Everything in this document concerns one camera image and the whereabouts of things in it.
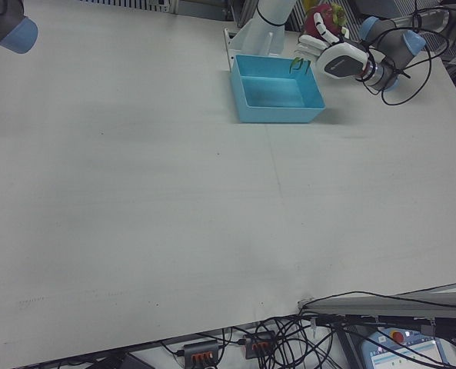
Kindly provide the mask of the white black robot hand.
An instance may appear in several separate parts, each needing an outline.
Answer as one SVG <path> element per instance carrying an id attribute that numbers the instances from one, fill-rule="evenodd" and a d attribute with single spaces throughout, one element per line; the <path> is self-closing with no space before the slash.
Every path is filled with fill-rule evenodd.
<path id="1" fill-rule="evenodd" d="M 353 43 L 345 26 L 333 32 L 321 12 L 314 12 L 306 19 L 312 32 L 305 31 L 298 38 L 294 62 L 300 68 L 305 62 L 323 75 L 341 79 L 362 75 L 368 64 L 368 53 Z"/>

